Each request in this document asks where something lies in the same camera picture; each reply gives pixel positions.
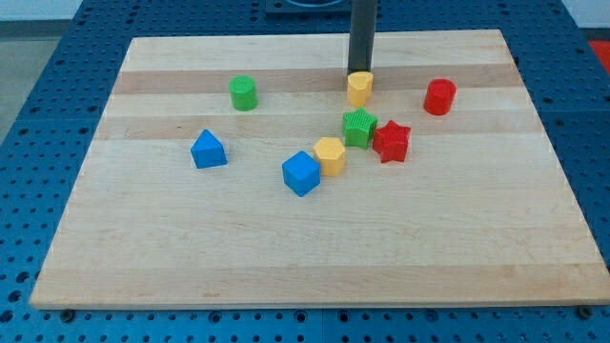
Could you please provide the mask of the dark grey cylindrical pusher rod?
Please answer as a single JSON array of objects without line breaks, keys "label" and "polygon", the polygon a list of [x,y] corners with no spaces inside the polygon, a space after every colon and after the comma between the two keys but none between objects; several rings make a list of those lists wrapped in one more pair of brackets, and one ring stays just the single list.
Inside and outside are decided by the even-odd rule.
[{"label": "dark grey cylindrical pusher rod", "polygon": [[347,72],[370,71],[376,33],[377,0],[353,0]]}]

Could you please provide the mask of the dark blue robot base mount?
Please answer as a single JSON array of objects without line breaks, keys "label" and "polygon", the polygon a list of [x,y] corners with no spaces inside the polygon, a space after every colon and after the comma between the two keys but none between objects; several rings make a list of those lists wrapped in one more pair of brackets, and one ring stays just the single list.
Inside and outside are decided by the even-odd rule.
[{"label": "dark blue robot base mount", "polygon": [[261,2],[266,17],[283,16],[347,16],[351,13],[350,0],[264,0]]}]

